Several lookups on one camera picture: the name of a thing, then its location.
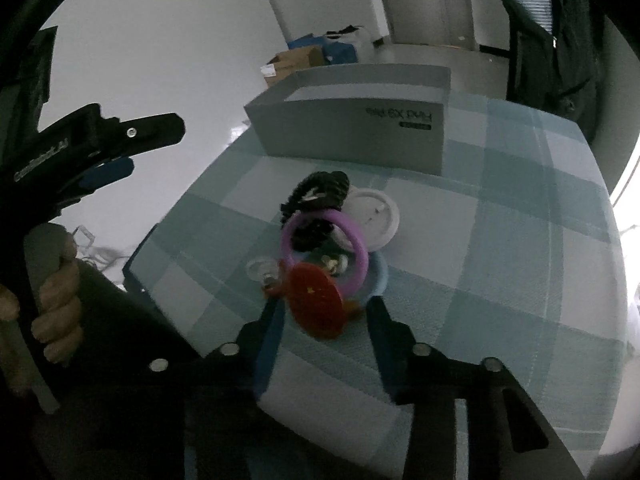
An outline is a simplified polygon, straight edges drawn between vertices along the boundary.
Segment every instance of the gray box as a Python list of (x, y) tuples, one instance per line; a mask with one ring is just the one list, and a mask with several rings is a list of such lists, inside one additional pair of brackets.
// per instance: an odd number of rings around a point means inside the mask
[(344, 64), (298, 71), (246, 110), (266, 153), (440, 174), (449, 68)]

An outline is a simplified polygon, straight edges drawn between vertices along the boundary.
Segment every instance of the silver bolt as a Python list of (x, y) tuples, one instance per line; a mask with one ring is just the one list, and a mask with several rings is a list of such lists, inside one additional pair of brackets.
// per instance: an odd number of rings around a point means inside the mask
[(154, 359), (149, 363), (149, 370), (152, 372), (164, 372), (169, 366), (169, 361), (166, 359)]
[(239, 351), (240, 347), (236, 343), (224, 343), (220, 347), (220, 353), (226, 357), (237, 355)]
[(427, 343), (416, 343), (412, 349), (414, 355), (427, 357), (431, 353), (431, 347)]
[(488, 357), (484, 360), (484, 367), (490, 372), (499, 372), (502, 370), (502, 363), (495, 357)]

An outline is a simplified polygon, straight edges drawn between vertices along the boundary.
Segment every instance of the checkered tablecloth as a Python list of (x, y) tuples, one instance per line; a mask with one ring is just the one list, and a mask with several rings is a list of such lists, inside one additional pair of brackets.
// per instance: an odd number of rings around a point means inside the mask
[[(626, 307), (616, 223), (578, 126), (452, 92), (442, 176), (273, 158), (249, 129), (131, 264), (201, 354), (260, 315), (262, 293), (245, 265), (278, 256), (278, 206), (319, 170), (343, 170), (354, 186), (398, 203), (400, 227), (383, 249), (391, 316), (450, 358), (502, 359), (586, 470), (616, 402)], [(287, 319), (261, 406), (335, 454), (389, 476), (402, 471), (412, 409), (389, 403), (364, 319), (331, 342)]]

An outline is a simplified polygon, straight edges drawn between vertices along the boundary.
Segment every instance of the white round lid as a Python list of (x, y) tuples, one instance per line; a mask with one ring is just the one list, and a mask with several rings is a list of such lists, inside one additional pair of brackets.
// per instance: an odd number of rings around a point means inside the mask
[[(396, 203), (377, 189), (351, 189), (342, 204), (342, 212), (358, 223), (370, 253), (387, 245), (400, 223), (400, 211)], [(334, 228), (332, 238), (345, 251), (353, 252), (351, 242), (339, 228)]]

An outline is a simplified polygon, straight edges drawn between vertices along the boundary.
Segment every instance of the table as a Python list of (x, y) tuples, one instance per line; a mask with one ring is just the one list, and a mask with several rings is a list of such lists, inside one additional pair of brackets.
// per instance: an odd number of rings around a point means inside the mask
[[(278, 256), (279, 204), (309, 173), (343, 170), (398, 203), (398, 233), (382, 249), (392, 317), (450, 358), (502, 359), (586, 471), (609, 427), (625, 352), (622, 252), (602, 176), (575, 123), (461, 92), (449, 106), (442, 176), (273, 158), (249, 129), (159, 223), (130, 270), (207, 354), (260, 314), (245, 265)], [(260, 405), (339, 456), (402, 471), (412, 409), (389, 403), (364, 319), (319, 342), (289, 316)], [(463, 424), (458, 436), (464, 468)]]

